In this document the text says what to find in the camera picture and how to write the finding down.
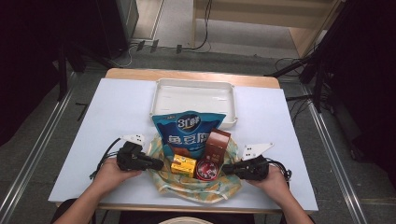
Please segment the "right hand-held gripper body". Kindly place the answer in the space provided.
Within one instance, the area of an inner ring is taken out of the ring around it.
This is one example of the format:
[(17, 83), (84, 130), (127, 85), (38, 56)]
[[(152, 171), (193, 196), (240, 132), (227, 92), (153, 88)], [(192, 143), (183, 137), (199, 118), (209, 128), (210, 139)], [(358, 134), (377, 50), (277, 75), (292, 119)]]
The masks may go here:
[(268, 168), (265, 164), (267, 159), (264, 158), (263, 153), (274, 145), (274, 143), (245, 145), (241, 159), (247, 166), (248, 174), (245, 179), (263, 180), (267, 176)]

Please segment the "red round tin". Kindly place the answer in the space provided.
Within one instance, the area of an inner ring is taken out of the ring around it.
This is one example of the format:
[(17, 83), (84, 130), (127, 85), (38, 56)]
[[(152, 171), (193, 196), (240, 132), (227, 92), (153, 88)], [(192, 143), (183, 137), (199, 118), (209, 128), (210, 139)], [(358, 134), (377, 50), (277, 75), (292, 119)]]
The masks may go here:
[(195, 169), (196, 177), (204, 181), (215, 180), (219, 173), (218, 166), (210, 160), (201, 160)]

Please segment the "person's right hand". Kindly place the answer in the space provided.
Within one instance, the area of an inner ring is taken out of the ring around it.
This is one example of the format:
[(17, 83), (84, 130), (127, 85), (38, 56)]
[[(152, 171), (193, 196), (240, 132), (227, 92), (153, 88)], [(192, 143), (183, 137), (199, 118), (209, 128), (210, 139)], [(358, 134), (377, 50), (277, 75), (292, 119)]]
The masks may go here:
[(276, 204), (286, 203), (291, 198), (289, 187), (279, 168), (270, 165), (267, 177), (262, 181), (248, 180), (250, 185), (262, 189)]

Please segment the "light wooden bench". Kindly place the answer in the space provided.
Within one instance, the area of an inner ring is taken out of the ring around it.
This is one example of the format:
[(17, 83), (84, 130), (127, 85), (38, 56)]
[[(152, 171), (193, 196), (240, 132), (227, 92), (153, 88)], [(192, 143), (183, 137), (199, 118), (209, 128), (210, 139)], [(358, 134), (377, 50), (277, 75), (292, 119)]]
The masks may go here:
[(210, 19), (283, 26), (300, 57), (336, 19), (342, 0), (213, 0)]

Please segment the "wooden table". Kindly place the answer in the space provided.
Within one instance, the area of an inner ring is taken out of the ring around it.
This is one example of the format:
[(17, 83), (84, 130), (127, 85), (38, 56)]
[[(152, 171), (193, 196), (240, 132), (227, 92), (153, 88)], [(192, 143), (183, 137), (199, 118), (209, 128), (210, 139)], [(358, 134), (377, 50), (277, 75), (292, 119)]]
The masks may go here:
[[(101, 108), (103, 145), (120, 133), (142, 133), (150, 140), (154, 128), (149, 109), (154, 82), (161, 78), (223, 81), (235, 86), (238, 121), (229, 129), (239, 146), (273, 142), (265, 154), (292, 170), (290, 190), (303, 209), (318, 210), (296, 133), (291, 125), (285, 94), (274, 77), (242, 76), (222, 73), (185, 72), (151, 69), (110, 69), (92, 99)], [(143, 174), (121, 184), (100, 203), (101, 209), (126, 211), (185, 211), (207, 213), (277, 213), (278, 206), (261, 190), (244, 182), (230, 199), (217, 203), (198, 203), (161, 194), (149, 175)]]

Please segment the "black cabinet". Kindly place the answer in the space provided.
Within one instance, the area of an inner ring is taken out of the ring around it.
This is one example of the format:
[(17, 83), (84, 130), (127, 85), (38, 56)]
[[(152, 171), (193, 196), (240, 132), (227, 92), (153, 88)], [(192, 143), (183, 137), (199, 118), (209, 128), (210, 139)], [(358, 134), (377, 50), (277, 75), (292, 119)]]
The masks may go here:
[(117, 58), (129, 48), (139, 19), (136, 0), (96, 0), (106, 46), (105, 55)]

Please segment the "metal floor rail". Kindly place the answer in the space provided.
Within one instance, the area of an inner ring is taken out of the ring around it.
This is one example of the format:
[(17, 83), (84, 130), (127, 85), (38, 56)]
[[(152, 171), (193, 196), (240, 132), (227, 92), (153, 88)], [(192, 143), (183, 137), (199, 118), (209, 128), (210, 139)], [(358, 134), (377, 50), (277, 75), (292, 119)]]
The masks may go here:
[(72, 72), (69, 76), (67, 84), (69, 89), (62, 100), (60, 100), (52, 110), (49, 119), (47, 120), (40, 135), (37, 137), (27, 159), (20, 169), (17, 177), (7, 190), (5, 199), (0, 206), (0, 224), (8, 224), (22, 194), (24, 193), (33, 172), (41, 159), (47, 144), (55, 131), (60, 118), (62, 117), (71, 95), (74, 91), (76, 83), (78, 82), (80, 73)]
[(322, 114), (318, 112), (313, 103), (309, 105), (309, 111), (316, 124), (318, 134), (332, 166), (332, 172), (335, 175), (353, 223), (368, 224), (366, 215), (361, 207), (361, 202), (351, 184), (351, 181), (349, 180), (347, 171), (338, 155)]

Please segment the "person's left hand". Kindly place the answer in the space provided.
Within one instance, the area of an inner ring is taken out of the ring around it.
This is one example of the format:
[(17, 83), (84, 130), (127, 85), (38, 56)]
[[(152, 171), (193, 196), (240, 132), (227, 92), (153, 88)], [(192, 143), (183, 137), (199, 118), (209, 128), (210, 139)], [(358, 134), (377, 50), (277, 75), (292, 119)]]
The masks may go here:
[(92, 182), (99, 195), (106, 195), (125, 180), (141, 175), (141, 171), (122, 171), (114, 158), (106, 159)]

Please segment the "white plastic tray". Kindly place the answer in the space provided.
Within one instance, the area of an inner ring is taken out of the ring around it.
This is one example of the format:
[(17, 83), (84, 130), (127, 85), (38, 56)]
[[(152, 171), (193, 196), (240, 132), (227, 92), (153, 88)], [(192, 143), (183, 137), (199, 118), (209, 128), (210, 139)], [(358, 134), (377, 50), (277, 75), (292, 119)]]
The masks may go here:
[(221, 129), (230, 129), (238, 121), (234, 85), (223, 81), (161, 78), (156, 81), (149, 115), (184, 111), (224, 114)]

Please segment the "fruit-print cloth bag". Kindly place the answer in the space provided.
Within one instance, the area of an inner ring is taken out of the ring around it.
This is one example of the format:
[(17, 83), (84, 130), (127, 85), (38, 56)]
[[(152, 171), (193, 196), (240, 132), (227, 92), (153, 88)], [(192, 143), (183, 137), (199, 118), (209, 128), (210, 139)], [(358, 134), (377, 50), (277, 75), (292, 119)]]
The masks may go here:
[(198, 203), (217, 203), (232, 198), (242, 188), (239, 177), (223, 172), (211, 181), (172, 174), (171, 162), (164, 156), (162, 139), (158, 134), (154, 135), (149, 144), (148, 155), (164, 162), (160, 171), (148, 170), (154, 186), (160, 193), (173, 193)]

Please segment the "white table cover sheet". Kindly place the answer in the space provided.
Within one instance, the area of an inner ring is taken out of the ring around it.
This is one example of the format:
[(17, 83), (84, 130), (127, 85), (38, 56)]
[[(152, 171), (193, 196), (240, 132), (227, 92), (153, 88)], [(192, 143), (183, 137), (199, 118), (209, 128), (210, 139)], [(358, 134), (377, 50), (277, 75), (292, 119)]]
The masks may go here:
[[(104, 78), (79, 128), (78, 134), (49, 195), (53, 203), (77, 198), (91, 184), (89, 175), (96, 169), (104, 152), (118, 137), (142, 134), (145, 146), (157, 132), (149, 112), (156, 89), (154, 81)], [(318, 209), (311, 181), (290, 114), (281, 89), (234, 88), (238, 121), (229, 130), (239, 148), (272, 143), (264, 156), (280, 161), (292, 171), (290, 190), (304, 210)], [(278, 209), (261, 190), (244, 182), (242, 188), (218, 203), (196, 203), (173, 193), (160, 193), (147, 172), (126, 180), (102, 200), (103, 205), (134, 209), (203, 209), (249, 213), (274, 212)]]

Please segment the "brown box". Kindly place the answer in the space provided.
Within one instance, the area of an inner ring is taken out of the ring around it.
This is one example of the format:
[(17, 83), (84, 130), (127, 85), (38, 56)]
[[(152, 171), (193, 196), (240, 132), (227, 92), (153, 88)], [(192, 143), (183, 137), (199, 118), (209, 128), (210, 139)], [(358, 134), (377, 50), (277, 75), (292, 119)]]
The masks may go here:
[(212, 129), (205, 142), (204, 158), (213, 161), (217, 165), (222, 165), (230, 139), (230, 133)]

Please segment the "yellow box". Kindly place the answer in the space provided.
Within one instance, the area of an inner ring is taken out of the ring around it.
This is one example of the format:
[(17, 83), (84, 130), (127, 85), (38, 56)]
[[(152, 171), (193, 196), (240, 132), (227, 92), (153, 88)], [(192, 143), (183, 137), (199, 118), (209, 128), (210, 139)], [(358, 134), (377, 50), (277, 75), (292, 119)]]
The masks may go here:
[(173, 174), (194, 177), (196, 160), (181, 155), (175, 155), (171, 163), (171, 172)]

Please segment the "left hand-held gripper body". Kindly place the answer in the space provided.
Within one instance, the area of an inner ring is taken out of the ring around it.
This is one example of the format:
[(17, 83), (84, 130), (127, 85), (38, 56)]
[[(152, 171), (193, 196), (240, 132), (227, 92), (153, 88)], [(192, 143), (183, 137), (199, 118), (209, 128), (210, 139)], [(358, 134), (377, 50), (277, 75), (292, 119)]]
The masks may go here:
[(122, 171), (146, 170), (141, 159), (145, 136), (142, 134), (129, 134), (121, 137), (125, 141), (117, 154), (117, 164)]

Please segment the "blue snack pouch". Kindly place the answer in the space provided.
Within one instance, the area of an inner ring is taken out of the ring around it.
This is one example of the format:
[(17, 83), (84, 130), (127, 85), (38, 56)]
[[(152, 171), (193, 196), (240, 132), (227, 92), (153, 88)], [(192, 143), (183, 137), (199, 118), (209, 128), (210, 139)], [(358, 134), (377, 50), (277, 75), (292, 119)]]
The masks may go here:
[(153, 123), (163, 142), (163, 154), (169, 160), (174, 155), (200, 159), (205, 151), (205, 142), (213, 129), (225, 118), (219, 113), (185, 111), (155, 115)]

